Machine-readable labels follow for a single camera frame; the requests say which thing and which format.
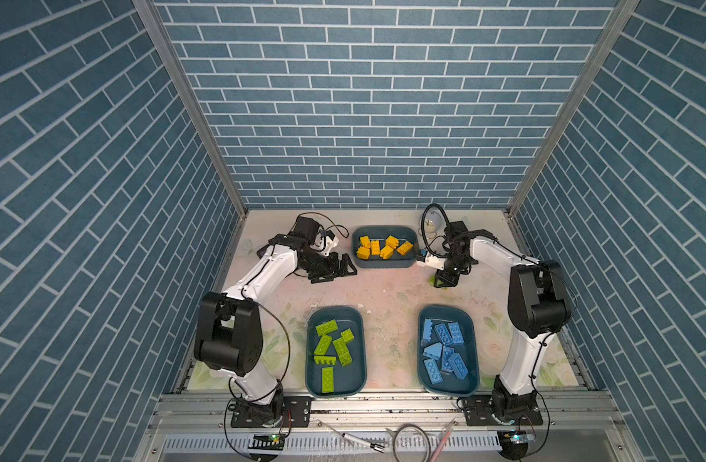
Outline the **green lego brick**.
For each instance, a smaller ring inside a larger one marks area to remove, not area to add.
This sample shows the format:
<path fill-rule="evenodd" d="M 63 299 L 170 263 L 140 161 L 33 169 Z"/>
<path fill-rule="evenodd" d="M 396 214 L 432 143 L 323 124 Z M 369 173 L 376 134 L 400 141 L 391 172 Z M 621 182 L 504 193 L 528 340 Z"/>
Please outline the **green lego brick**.
<path fill-rule="evenodd" d="M 316 325 L 315 327 L 315 331 L 318 336 L 330 334 L 338 329 L 339 327 L 337 326 L 336 320 L 326 321 L 325 323 L 320 323 L 320 325 Z"/>

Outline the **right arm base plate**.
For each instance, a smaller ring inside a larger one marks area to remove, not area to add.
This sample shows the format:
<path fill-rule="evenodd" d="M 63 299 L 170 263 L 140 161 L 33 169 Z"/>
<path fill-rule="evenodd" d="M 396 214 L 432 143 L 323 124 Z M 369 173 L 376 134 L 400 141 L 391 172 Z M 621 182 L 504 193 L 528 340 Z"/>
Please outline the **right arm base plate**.
<path fill-rule="evenodd" d="M 472 395 L 458 398 L 457 407 L 463 412 L 468 427 L 516 427 L 518 424 L 538 427 L 543 415 L 537 395 L 505 397 Z"/>

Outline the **blue lego plate narrow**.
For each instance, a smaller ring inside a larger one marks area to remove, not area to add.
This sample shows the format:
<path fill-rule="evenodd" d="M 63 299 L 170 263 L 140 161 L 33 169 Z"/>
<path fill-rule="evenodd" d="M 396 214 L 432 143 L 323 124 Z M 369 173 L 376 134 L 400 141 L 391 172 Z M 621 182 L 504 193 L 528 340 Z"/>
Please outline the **blue lego plate narrow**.
<path fill-rule="evenodd" d="M 426 358 L 423 361 L 423 365 L 432 385 L 440 384 L 443 382 L 443 376 L 439 371 L 439 365 L 435 358 Z"/>

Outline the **yellow lego plate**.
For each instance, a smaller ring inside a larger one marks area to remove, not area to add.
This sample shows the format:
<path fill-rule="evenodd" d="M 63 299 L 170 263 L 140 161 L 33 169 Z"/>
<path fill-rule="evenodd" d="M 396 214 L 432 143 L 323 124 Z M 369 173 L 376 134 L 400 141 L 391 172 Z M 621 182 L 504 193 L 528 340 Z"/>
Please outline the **yellow lego plate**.
<path fill-rule="evenodd" d="M 410 243 L 410 242 L 403 242 L 403 243 L 397 248 L 396 251 L 397 251 L 400 255 L 405 256 L 405 255 L 408 255 L 408 254 L 413 250 L 413 248 L 414 248 L 414 245 L 413 245 L 412 243 Z"/>

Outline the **blue lego brick long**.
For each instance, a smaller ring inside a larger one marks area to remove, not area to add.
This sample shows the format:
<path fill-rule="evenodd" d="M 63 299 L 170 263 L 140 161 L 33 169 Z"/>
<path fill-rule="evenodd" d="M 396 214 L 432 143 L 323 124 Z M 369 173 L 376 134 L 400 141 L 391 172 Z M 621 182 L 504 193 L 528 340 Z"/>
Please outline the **blue lego brick long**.
<path fill-rule="evenodd" d="M 425 319 L 422 323 L 421 341 L 422 346 L 427 346 L 432 342 L 433 321 Z"/>

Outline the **blue lego plate upside-down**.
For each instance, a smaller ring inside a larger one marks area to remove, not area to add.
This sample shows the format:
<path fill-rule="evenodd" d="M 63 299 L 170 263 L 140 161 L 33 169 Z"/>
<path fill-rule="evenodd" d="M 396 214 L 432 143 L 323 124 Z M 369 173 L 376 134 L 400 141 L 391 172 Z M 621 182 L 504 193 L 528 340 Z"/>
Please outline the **blue lego plate upside-down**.
<path fill-rule="evenodd" d="M 449 361 L 453 369 L 452 373 L 454 373 L 454 375 L 456 375 L 456 377 L 460 380 L 466 379 L 470 371 L 468 370 L 468 367 L 466 367 L 466 363 L 464 362 L 461 354 L 454 352 L 449 358 Z"/>

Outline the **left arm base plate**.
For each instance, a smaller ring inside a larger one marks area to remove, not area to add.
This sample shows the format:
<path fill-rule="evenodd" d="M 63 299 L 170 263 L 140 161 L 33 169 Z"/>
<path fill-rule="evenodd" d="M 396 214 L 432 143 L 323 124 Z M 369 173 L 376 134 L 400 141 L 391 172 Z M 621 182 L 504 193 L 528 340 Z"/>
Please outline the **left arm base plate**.
<path fill-rule="evenodd" d="M 273 398 L 270 404 L 234 400 L 229 405 L 230 427 L 233 429 L 271 429 L 271 427 L 308 427 L 312 398 L 288 396 Z"/>

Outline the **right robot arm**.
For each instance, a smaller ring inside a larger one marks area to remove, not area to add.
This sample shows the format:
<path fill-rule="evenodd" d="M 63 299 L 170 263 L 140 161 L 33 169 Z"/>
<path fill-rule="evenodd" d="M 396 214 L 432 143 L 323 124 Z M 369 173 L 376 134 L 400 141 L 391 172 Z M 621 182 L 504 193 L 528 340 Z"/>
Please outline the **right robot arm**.
<path fill-rule="evenodd" d="M 457 286 L 477 264 L 507 280 L 507 311 L 514 334 L 505 366 L 495 378 L 491 412 L 501 422 L 537 408 L 537 373 L 547 348 L 574 314 L 560 265 L 520 254 L 485 229 L 469 230 L 432 203 L 420 218 L 424 254 L 418 262 L 436 270 L 434 286 Z"/>

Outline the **small green lego piece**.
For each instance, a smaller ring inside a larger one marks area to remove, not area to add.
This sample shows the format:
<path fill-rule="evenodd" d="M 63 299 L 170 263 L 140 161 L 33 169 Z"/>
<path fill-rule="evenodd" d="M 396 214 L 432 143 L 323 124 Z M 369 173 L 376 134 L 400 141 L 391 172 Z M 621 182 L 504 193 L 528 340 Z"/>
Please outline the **small green lego piece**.
<path fill-rule="evenodd" d="M 346 344 L 348 344 L 348 343 L 352 342 L 352 341 L 355 339 L 355 336 L 354 336 L 352 330 L 349 328 L 349 329 L 345 329 L 345 330 L 343 330 L 343 331 L 341 332 L 341 339 L 342 339 Z"/>

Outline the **yellow lego slope brick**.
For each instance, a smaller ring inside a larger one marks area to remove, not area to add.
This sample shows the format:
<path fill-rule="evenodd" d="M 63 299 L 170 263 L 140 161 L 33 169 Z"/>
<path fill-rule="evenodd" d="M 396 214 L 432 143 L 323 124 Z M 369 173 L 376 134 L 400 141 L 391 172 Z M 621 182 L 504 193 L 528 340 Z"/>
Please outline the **yellow lego slope brick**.
<path fill-rule="evenodd" d="M 393 236 L 388 236 L 386 240 L 386 246 L 388 248 L 396 250 L 399 247 L 399 240 Z"/>

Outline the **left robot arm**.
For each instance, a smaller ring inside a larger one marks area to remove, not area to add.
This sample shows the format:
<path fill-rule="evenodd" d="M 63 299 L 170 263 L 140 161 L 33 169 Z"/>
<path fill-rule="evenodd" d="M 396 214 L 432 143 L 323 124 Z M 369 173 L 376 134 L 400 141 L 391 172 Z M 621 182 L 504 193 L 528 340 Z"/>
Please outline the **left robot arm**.
<path fill-rule="evenodd" d="M 258 263 L 237 283 L 206 294 L 198 308 L 193 354 L 208 369 L 229 377 L 239 400 L 270 406 L 283 398 L 282 382 L 262 363 L 264 302 L 295 271 L 312 284 L 352 276 L 350 256 L 337 253 L 350 231 L 315 212 L 297 216 L 289 231 L 272 237 L 257 251 Z"/>

